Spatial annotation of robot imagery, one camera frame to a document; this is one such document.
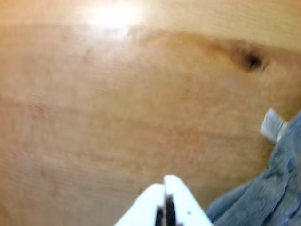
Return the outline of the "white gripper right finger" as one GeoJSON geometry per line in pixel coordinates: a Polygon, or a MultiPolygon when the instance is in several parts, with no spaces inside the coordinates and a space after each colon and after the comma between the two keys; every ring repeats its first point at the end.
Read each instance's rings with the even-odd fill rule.
{"type": "Polygon", "coordinates": [[[176,175],[164,176],[167,226],[211,226],[192,192],[176,175]]]}

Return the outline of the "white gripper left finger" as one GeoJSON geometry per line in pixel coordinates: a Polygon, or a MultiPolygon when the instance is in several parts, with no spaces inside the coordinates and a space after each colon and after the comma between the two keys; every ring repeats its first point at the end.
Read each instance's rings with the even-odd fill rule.
{"type": "Polygon", "coordinates": [[[115,226],[161,226],[164,207],[164,185],[152,184],[140,194],[115,226]]]}

